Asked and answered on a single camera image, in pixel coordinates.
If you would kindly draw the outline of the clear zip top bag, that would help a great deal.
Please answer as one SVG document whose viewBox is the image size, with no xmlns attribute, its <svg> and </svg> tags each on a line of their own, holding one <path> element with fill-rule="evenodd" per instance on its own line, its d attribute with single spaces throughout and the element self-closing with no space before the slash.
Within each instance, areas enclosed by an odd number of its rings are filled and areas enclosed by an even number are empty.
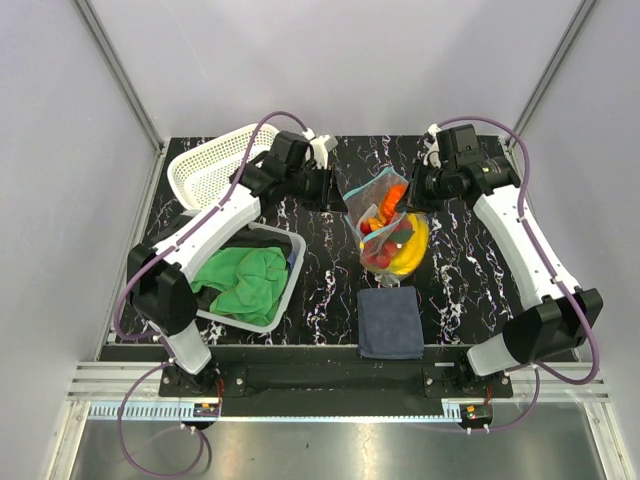
<svg viewBox="0 0 640 480">
<path fill-rule="evenodd" d="M 426 217 L 396 210 L 407 188 L 408 181 L 387 167 L 343 195 L 359 261 L 384 287 L 398 286 L 413 274 L 428 251 Z"/>
</svg>

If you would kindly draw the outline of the red fake strawberry bunch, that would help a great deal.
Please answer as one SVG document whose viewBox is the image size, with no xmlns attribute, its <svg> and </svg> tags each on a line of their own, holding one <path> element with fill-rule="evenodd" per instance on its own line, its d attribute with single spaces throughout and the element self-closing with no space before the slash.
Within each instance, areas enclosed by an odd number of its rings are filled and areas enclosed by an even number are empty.
<svg viewBox="0 0 640 480">
<path fill-rule="evenodd" d="M 402 218 L 388 233 L 376 236 L 363 244 L 360 260 L 369 269 L 386 270 L 392 260 L 414 235 L 414 227 Z"/>
</svg>

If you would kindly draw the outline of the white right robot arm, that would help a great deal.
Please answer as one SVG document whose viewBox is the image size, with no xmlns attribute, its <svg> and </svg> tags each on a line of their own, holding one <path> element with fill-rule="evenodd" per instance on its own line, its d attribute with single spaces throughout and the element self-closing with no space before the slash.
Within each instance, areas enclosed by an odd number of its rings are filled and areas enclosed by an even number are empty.
<svg viewBox="0 0 640 480">
<path fill-rule="evenodd" d="M 585 289 L 564 267 L 546 240 L 526 201 L 530 172 L 517 170 L 505 156 L 490 156 L 474 128 L 477 116 L 432 124 L 432 145 L 414 164 L 397 211 L 427 213 L 460 199 L 496 242 L 515 280 L 522 312 L 491 339 L 471 347 L 454 384 L 466 396 L 486 389 L 490 376 L 527 365 L 570 385 L 592 382 L 600 354 L 592 327 L 603 308 L 597 289 Z M 571 378 L 545 359 L 587 344 L 591 367 Z"/>
</svg>

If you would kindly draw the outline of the orange fake ginger root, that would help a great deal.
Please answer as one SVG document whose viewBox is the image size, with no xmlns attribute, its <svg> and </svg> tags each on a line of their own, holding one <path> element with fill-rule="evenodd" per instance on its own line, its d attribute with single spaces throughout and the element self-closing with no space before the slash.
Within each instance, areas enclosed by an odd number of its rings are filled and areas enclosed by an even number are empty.
<svg viewBox="0 0 640 480">
<path fill-rule="evenodd" d="M 368 235 L 379 229 L 386 227 L 390 222 L 380 219 L 378 214 L 379 205 L 371 204 L 358 222 L 359 230 L 363 235 Z"/>
</svg>

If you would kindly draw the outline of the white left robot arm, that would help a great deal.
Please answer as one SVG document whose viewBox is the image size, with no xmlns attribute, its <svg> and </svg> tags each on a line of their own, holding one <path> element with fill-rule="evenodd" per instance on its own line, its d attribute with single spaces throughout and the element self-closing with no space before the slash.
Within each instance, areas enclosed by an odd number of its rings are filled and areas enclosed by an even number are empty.
<svg viewBox="0 0 640 480">
<path fill-rule="evenodd" d="M 208 366 L 212 355 L 196 325 L 196 274 L 234 234 L 285 198 L 311 211 L 345 212 L 329 160 L 336 145 L 330 135 L 281 131 L 259 153 L 247 148 L 221 198 L 161 242 L 130 251 L 120 303 L 148 320 L 193 395 L 208 394 L 216 382 Z"/>
</svg>

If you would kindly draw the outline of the orange fake bell pepper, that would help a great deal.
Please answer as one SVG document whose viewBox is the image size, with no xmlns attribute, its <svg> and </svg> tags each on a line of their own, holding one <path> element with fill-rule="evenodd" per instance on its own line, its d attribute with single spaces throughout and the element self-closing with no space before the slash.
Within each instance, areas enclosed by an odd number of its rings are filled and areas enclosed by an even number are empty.
<svg viewBox="0 0 640 480">
<path fill-rule="evenodd" d="M 383 200 L 379 204 L 378 214 L 380 219 L 385 222 L 390 221 L 396 212 L 396 206 L 402 199 L 406 191 L 406 186 L 403 184 L 396 184 L 391 186 Z"/>
</svg>

